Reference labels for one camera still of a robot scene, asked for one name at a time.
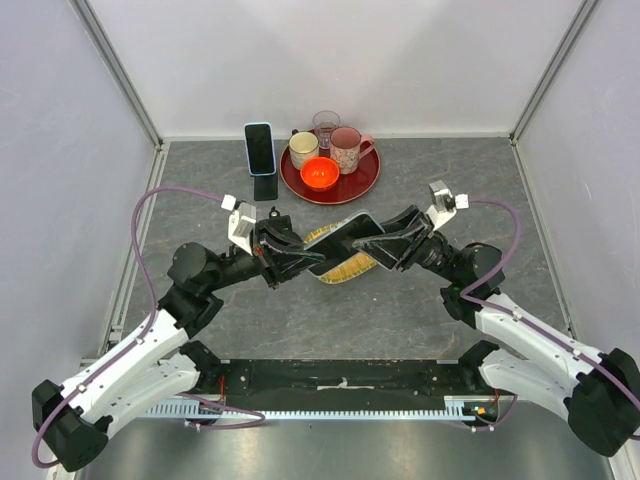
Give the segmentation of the black smartphone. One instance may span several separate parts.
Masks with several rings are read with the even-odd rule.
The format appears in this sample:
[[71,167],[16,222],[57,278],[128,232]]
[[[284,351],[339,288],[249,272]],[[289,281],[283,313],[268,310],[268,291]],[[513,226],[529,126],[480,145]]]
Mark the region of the black smartphone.
[[305,246],[306,250],[324,256],[322,262],[309,269],[310,273],[316,277],[328,273],[358,253],[353,247],[355,240],[384,233],[382,225],[368,211],[350,215]]

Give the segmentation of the blue-cased smartphone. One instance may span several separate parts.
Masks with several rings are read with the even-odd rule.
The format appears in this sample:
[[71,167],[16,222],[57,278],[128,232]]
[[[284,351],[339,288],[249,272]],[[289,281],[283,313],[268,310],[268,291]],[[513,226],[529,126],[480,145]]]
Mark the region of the blue-cased smartphone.
[[271,125],[268,122],[245,124],[244,139],[250,174],[252,176],[274,175],[276,160]]

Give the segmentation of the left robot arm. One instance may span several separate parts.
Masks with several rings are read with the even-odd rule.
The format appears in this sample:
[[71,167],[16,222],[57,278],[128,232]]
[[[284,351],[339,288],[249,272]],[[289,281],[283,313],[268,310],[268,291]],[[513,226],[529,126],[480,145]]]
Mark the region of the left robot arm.
[[215,291],[254,277],[275,287],[326,259],[303,243],[289,216],[229,230],[231,245],[221,254],[196,242],[180,246],[168,271],[171,287],[151,298],[149,316],[134,331],[88,368],[33,390],[37,467],[78,471],[154,404],[192,389],[211,392],[219,360],[195,337],[222,309]]

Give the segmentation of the black folding phone stand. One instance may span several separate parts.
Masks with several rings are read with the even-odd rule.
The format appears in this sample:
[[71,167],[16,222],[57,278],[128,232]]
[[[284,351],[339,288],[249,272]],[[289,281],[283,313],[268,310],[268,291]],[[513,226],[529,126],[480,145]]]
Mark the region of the black folding phone stand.
[[278,175],[254,176],[254,200],[273,201],[279,197]]

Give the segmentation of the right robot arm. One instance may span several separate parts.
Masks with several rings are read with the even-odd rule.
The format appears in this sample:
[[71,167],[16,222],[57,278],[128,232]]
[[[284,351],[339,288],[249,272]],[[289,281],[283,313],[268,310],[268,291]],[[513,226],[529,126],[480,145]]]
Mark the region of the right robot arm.
[[453,247],[437,231],[436,208],[402,214],[406,226],[354,242],[388,270],[418,265],[448,281],[441,297],[449,315],[522,354],[491,347],[458,368],[467,392],[505,390],[565,420],[586,446],[614,456],[639,438],[639,367],[615,348],[605,353],[550,327],[500,290],[511,254],[474,242]]

